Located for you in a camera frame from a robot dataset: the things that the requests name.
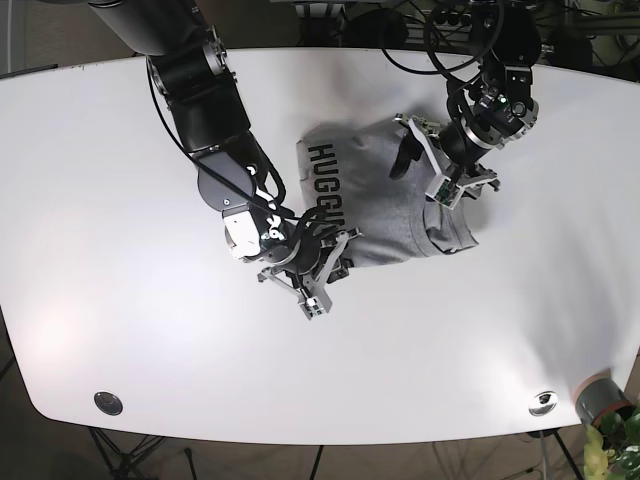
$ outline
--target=potted plant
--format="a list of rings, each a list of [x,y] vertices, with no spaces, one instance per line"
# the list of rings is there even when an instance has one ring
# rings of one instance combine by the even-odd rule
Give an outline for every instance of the potted plant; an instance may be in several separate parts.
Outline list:
[[[587,480],[640,480],[640,407],[626,398],[608,372],[587,379],[574,395],[587,428]]]
[[[602,417],[600,429],[587,425],[584,474],[587,480],[640,479],[640,408],[626,420],[618,412]]]

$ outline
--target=clothing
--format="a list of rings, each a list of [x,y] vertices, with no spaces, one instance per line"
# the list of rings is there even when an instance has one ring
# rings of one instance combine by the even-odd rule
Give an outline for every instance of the clothing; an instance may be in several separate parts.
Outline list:
[[[327,220],[364,234],[344,256],[355,267],[399,263],[474,247],[462,205],[451,211],[424,194],[428,169],[411,162],[404,177],[389,172],[405,129],[298,143],[300,183],[307,208],[325,207]]]

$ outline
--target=black equipment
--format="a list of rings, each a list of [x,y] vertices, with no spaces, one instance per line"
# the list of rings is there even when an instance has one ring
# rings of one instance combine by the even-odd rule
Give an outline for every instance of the black equipment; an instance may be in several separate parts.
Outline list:
[[[77,0],[46,0],[78,3]],[[403,0],[390,10],[389,15]],[[447,79],[447,109],[451,123],[442,127],[418,117],[399,115],[406,126],[405,141],[391,172],[398,178],[407,162],[426,152],[426,168],[433,180],[426,195],[447,208],[455,208],[463,195],[477,198],[486,183],[498,189],[497,175],[478,160],[533,127],[538,105],[531,98],[531,66],[540,55],[541,42],[526,4],[505,0],[456,0],[471,15],[474,57],[462,66],[446,69],[425,48],[434,71],[407,69],[411,73],[441,74]],[[204,201],[222,213],[226,238],[235,258],[269,264],[258,275],[294,294],[307,318],[331,308],[324,287],[346,277],[350,262],[342,257],[357,229],[346,231],[314,207],[302,216],[285,208],[285,186],[256,139],[242,105],[226,51],[214,28],[209,28],[194,0],[92,0],[89,6],[135,52],[146,55],[152,100],[168,135],[198,169],[198,189]],[[444,3],[426,17],[425,38],[431,38],[433,17],[448,7]],[[381,40],[387,39],[387,23]],[[478,61],[480,74],[470,81],[453,75]],[[175,138],[160,112],[157,90],[167,102],[175,122]],[[465,91],[475,102],[468,105]],[[277,192],[266,187],[271,176]]]

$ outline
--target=plant pot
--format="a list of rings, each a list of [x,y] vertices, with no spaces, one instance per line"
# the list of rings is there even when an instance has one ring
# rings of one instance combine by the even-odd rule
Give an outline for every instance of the plant pot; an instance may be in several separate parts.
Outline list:
[[[578,387],[573,399],[582,423],[596,428],[607,413],[618,412],[626,420],[635,410],[634,404],[607,374],[588,378]]]

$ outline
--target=white table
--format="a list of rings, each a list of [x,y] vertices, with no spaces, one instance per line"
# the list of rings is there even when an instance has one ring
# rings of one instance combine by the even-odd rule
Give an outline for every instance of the white table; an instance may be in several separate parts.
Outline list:
[[[230,60],[298,212],[305,133],[398,111],[446,120],[444,80],[378,51]],[[605,367],[624,385],[640,344],[640,89],[540,67],[533,92],[538,125],[483,162],[502,191],[465,205],[480,246],[354,270],[329,286],[331,314],[308,322],[257,283],[262,265],[231,258],[143,59],[0,82],[0,304],[34,406],[103,428],[290,444],[577,423],[570,390]],[[96,408],[100,390],[121,415]],[[545,390],[559,404],[534,418]]]

